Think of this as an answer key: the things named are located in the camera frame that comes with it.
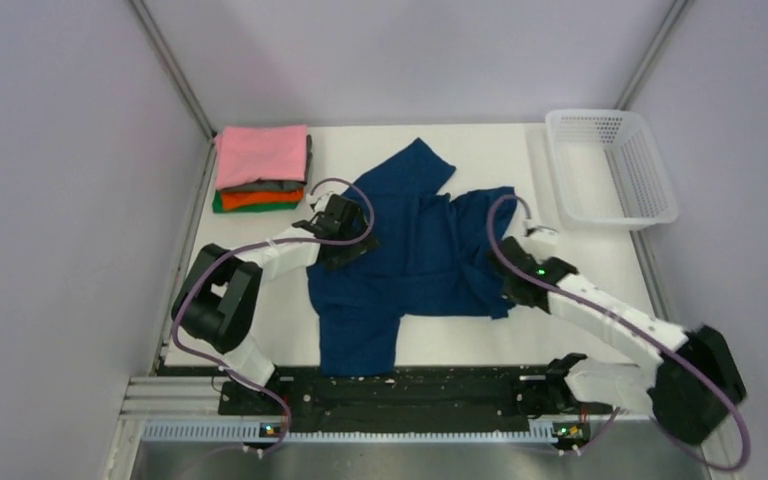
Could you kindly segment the dark blue t shirt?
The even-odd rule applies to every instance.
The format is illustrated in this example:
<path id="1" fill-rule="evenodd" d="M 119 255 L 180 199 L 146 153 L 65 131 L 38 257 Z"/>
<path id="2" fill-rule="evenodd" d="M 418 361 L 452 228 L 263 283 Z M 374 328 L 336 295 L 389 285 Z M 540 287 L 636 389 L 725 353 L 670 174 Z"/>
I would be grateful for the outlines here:
<path id="1" fill-rule="evenodd" d="M 488 212 L 501 238 L 516 210 L 511 186 L 441 193 L 455 166 L 417 138 L 361 175 L 377 248 L 333 271 L 307 270 L 319 317 L 320 370 L 352 377 L 393 370 L 403 316 L 505 318 L 502 276 L 492 265 Z"/>

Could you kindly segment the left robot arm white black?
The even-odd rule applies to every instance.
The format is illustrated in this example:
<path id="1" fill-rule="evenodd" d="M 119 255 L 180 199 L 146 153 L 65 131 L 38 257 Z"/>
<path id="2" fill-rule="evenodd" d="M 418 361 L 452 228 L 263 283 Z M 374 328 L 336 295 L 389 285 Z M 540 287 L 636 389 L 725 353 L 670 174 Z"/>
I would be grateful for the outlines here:
<path id="1" fill-rule="evenodd" d="M 353 200 L 328 193 L 312 207 L 311 218 L 265 240 L 235 249 L 202 247 L 171 308 L 172 344 L 243 385 L 243 401 L 257 413 L 274 410 L 281 397 L 270 379 L 276 366 L 251 334 L 261 287 L 310 266 L 343 267 L 379 245 L 366 195 Z"/>

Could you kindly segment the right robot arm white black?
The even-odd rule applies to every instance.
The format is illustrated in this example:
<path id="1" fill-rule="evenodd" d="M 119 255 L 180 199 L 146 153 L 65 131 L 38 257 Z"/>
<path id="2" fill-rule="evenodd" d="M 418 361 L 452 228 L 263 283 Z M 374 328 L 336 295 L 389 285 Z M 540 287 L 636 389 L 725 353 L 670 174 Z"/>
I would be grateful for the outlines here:
<path id="1" fill-rule="evenodd" d="M 492 245 L 488 257 L 504 280 L 505 298 L 564 320 L 628 359 L 610 363 L 569 353 L 553 361 L 557 378 L 546 385 L 546 397 L 554 409 L 572 412 L 582 403 L 620 407 L 698 446 L 746 400 L 743 378 L 718 330 L 688 330 L 649 315 L 560 258 L 536 259 L 513 237 Z"/>

